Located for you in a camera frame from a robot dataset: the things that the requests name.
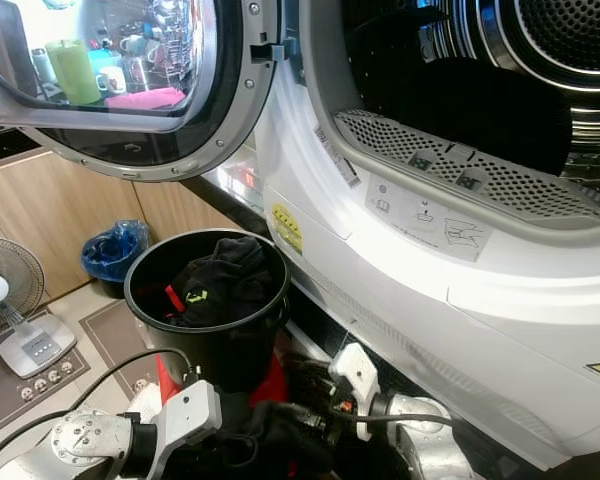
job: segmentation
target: red cloth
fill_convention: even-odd
[[[160,355],[156,357],[158,359],[158,379],[160,381],[160,396],[162,397],[162,404],[164,405],[167,400],[178,393],[181,388],[177,385],[167,372],[167,369],[162,363]],[[284,374],[282,373],[282,367],[278,361],[278,357],[275,355],[271,359],[271,365],[269,366],[269,373],[262,381],[258,388],[256,388],[249,395],[249,404],[253,407],[256,403],[263,400],[273,400],[275,402],[286,402],[289,400],[287,392],[287,384],[284,380]]]

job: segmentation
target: black bucket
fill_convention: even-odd
[[[212,254],[223,238],[247,235],[262,246],[271,278],[279,286],[272,300],[253,315],[224,325],[187,328],[162,322],[165,312],[173,311],[165,288],[186,264]],[[169,238],[138,257],[127,273],[124,295],[131,311],[147,325],[156,347],[181,349],[193,365],[202,368],[202,378],[225,392],[250,392],[266,376],[276,331],[289,318],[289,281],[282,253],[266,238],[237,230],[198,230]],[[161,357],[171,379],[181,385],[184,362],[175,355]]]

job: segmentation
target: fan base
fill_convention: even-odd
[[[20,378],[41,372],[76,343],[71,330],[53,315],[44,315],[16,330],[0,344],[0,356]]]

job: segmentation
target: electric fan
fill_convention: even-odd
[[[9,327],[14,331],[0,344],[0,356],[21,378],[44,370],[76,343],[71,330],[53,315],[26,321],[43,292],[38,259],[23,246],[0,238],[0,332]]]

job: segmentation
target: pink item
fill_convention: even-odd
[[[158,88],[146,92],[118,95],[105,99],[110,108],[127,108],[134,110],[151,110],[154,108],[175,105],[185,97],[184,93],[173,87]]]

